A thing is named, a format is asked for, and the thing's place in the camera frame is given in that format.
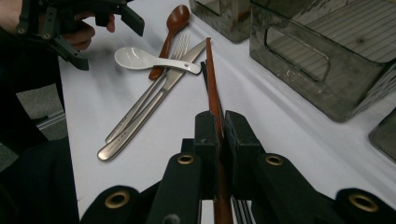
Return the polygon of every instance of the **metal fork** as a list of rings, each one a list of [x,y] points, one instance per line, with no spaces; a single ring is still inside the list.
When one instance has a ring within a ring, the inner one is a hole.
[[[171,59],[178,60],[184,54],[186,54],[187,50],[189,49],[190,44],[190,34],[181,34],[177,40],[174,52],[171,56]],[[162,83],[162,81],[166,77],[166,73],[169,69],[163,71],[160,77],[158,77],[148,89],[143,93],[143,95],[137,100],[134,106],[128,111],[128,113],[122,118],[122,120],[117,124],[117,126],[111,131],[111,133],[106,138],[106,143],[111,142],[114,138],[116,138],[122,131],[126,129],[137,117],[138,112],[142,109],[143,105],[149,99],[150,95],[154,93],[154,91],[158,88],[158,86]]]

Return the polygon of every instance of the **white spoon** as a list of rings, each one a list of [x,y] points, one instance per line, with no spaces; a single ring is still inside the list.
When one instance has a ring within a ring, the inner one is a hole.
[[[141,70],[153,66],[170,66],[188,71],[194,74],[201,72],[201,67],[194,63],[187,63],[178,60],[163,59],[152,56],[151,54],[137,48],[118,49],[114,55],[116,62],[122,67]]]

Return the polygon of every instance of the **cutlery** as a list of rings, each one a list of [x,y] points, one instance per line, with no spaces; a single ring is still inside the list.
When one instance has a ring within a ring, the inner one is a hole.
[[[153,66],[169,66],[194,74],[199,74],[201,72],[201,66],[194,63],[157,58],[138,48],[126,47],[118,49],[114,58],[119,65],[129,69],[141,70]]]
[[[196,45],[194,48],[189,50],[183,57],[182,61],[193,62],[198,55],[204,50],[206,46],[205,40]],[[170,90],[177,84],[177,82],[183,77],[184,72],[176,69],[170,69],[166,73],[166,81],[162,88],[157,92],[153,99],[148,103],[148,105],[143,109],[143,111],[134,119],[134,121],[113,141],[102,147],[97,154],[100,161],[109,161],[117,156],[126,145],[134,138],[137,132],[142,128],[154,110],[163,101],[165,96]]]
[[[189,19],[190,19],[190,11],[184,5],[175,7],[175,9],[171,12],[171,14],[168,17],[168,20],[166,21],[166,26],[168,27],[169,33],[165,41],[163,42],[163,49],[161,50],[159,56],[160,58],[168,57],[169,47],[171,45],[173,36],[181,29],[186,27],[186,25],[189,23]],[[154,67],[151,70],[150,74],[148,75],[148,78],[151,80],[157,79],[160,76],[162,70],[163,67]]]
[[[172,55],[172,59],[180,59],[187,50],[189,49],[190,35],[181,34],[180,38],[177,40],[175,50]],[[146,103],[150,95],[158,88],[160,83],[165,79],[165,70],[159,78],[157,78],[148,89],[143,93],[143,95],[137,100],[134,106],[128,111],[128,113],[122,118],[122,120],[117,124],[117,126],[111,131],[111,133],[106,138],[106,143],[111,142],[117,135],[119,135],[137,116],[138,112],[142,106]]]

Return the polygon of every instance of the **brass grommet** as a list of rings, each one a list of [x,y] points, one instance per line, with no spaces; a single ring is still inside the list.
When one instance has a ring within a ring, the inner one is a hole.
[[[348,199],[353,205],[363,211],[373,213],[379,210],[378,204],[364,194],[351,194],[348,196]]]
[[[265,161],[271,165],[282,165],[283,164],[282,158],[275,156],[275,155],[266,156]]]
[[[177,162],[183,165],[188,165],[194,162],[194,157],[192,155],[181,155],[177,158]]]
[[[130,200],[129,192],[126,190],[119,190],[107,196],[105,206],[111,209],[123,207]]]

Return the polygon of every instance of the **white table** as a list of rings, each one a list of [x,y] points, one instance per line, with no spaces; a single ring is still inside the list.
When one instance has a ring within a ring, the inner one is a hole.
[[[149,70],[119,67],[114,52],[129,46],[158,55],[168,31],[166,19],[180,4],[190,7],[187,0],[134,0],[129,6],[145,20],[143,37],[116,16],[116,33],[97,28],[84,52],[90,71],[60,60],[81,217],[105,189],[126,185],[141,191],[161,180],[182,139],[193,138],[195,115],[208,110],[202,76],[186,74],[117,158],[102,162],[96,157],[107,135],[151,83]],[[335,123],[252,60],[248,40],[233,44],[193,14],[184,31],[191,33],[191,47],[212,38],[223,109],[244,115],[267,152],[287,157],[317,191],[331,198],[339,189],[359,188],[396,208],[396,164],[367,137],[396,106],[396,92],[350,121]],[[195,62],[204,60],[205,52]]]

